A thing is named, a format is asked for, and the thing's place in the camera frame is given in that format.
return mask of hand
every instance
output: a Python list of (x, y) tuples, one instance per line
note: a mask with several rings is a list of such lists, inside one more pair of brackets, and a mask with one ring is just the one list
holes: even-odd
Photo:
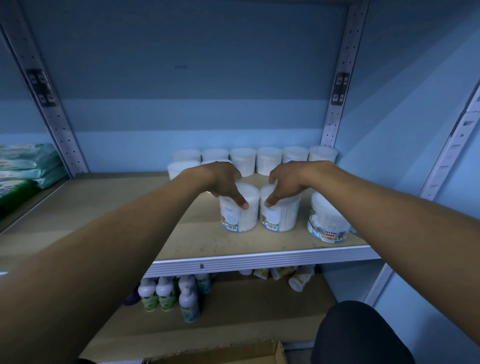
[(211, 192), (213, 196), (230, 197), (240, 208), (248, 209), (248, 202), (240, 194), (235, 184), (235, 181), (241, 178), (241, 174), (233, 164), (229, 162), (213, 162), (194, 167), (194, 169), (202, 170), (207, 180), (206, 190)]
[(328, 161), (316, 162), (288, 162), (278, 165), (270, 172), (268, 183), (277, 185), (270, 196), (265, 200), (265, 206), (271, 207), (279, 200), (292, 197), (302, 193), (307, 188), (312, 187), (315, 176), (318, 175), (318, 169)]

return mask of perforated metal post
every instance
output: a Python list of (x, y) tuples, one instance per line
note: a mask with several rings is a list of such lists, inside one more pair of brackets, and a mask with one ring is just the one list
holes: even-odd
[(71, 177), (88, 172), (84, 157), (17, 0), (0, 0), (1, 32)]
[(368, 4), (368, 1), (362, 1), (358, 5), (351, 5), (348, 11), (342, 48), (338, 57), (335, 80), (322, 135), (321, 145), (323, 146), (333, 147), (335, 145), (336, 134), (342, 118), (348, 86), (350, 85), (353, 72), (353, 65), (355, 64), (365, 18), (367, 17)]
[[(433, 165), (419, 193), (419, 197), (430, 201), (435, 199), (479, 119), (480, 82), (477, 83), (467, 105), (453, 126), (437, 161)], [(371, 306), (375, 305), (393, 273), (391, 267), (385, 264), (363, 301)]]

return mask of lower shelf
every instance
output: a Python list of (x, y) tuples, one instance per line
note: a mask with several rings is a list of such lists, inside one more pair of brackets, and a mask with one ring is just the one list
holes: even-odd
[(121, 307), (81, 357), (98, 363), (257, 340), (311, 341), (335, 303), (321, 274), (302, 293), (293, 291), (287, 278), (219, 275), (197, 322), (185, 323), (178, 306), (149, 313), (141, 303)]

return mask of person's left arm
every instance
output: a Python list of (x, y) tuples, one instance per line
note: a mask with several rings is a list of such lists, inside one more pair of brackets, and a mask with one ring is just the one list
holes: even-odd
[(88, 223), (0, 279), (0, 362), (69, 363), (115, 313), (190, 204), (232, 197), (238, 170), (216, 162)]

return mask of person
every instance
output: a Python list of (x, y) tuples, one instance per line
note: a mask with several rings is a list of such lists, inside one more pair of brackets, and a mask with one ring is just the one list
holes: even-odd
[[(235, 185), (239, 176), (227, 162), (187, 169), (1, 278), (0, 362), (70, 363), (78, 358), (200, 193), (228, 196), (248, 208)], [(317, 190), (397, 274), (480, 343), (479, 221), (362, 180), (328, 161), (279, 165), (270, 174), (269, 182), (275, 181), (267, 207), (307, 188)], [(326, 315), (312, 361), (412, 363), (413, 358), (375, 310), (346, 302)]]

